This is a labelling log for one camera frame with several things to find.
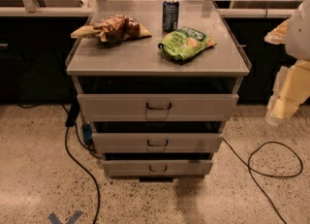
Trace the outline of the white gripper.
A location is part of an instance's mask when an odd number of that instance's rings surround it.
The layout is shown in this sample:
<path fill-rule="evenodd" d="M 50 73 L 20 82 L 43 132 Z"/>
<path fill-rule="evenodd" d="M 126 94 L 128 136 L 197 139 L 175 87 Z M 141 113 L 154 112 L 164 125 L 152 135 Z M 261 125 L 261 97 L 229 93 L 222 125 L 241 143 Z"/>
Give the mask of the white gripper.
<path fill-rule="evenodd" d="M 264 40 L 273 45 L 284 45 L 290 20 L 286 19 L 268 32 Z M 310 61 L 297 60 L 290 68 L 282 66 L 273 85 L 275 96 L 267 105 L 265 120 L 279 126 L 289 120 L 310 97 Z"/>

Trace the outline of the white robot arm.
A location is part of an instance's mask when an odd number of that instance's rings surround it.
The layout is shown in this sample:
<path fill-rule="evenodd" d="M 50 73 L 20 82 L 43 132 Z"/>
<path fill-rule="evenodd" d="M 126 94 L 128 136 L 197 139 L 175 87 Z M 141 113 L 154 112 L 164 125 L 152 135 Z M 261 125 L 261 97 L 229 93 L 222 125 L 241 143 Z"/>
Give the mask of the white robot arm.
<path fill-rule="evenodd" d="M 284 45 L 296 63 L 282 66 L 276 75 L 265 120 L 280 125 L 290 119 L 310 97 L 310 0 L 304 0 L 292 16 L 268 32 L 267 43 Z"/>

